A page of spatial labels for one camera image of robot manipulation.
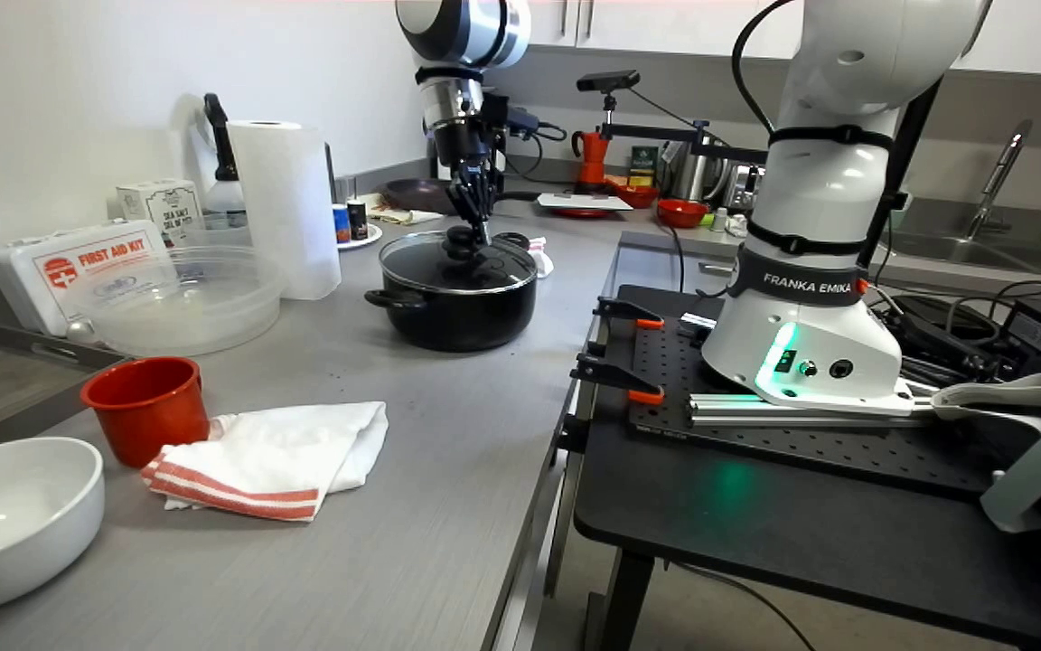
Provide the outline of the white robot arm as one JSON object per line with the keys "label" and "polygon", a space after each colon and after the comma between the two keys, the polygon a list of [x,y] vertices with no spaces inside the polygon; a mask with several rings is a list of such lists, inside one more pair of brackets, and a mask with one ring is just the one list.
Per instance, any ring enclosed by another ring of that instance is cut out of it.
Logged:
{"label": "white robot arm", "polygon": [[[859,253],[874,239],[905,103],[972,49],[989,0],[797,3],[803,41],[701,358],[763,402],[905,411],[901,342],[865,305]],[[523,58],[530,9],[527,0],[395,0],[395,18],[435,96],[425,134],[458,214],[448,251],[465,258],[489,239],[474,134],[482,76]]]}

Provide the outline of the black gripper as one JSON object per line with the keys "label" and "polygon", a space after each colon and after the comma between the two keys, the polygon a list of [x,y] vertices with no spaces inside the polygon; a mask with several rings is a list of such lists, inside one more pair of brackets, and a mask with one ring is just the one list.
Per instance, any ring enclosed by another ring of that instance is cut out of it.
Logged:
{"label": "black gripper", "polygon": [[442,119],[425,130],[429,169],[448,179],[448,204],[458,220],[489,226],[492,185],[505,172],[505,119],[499,113]]}

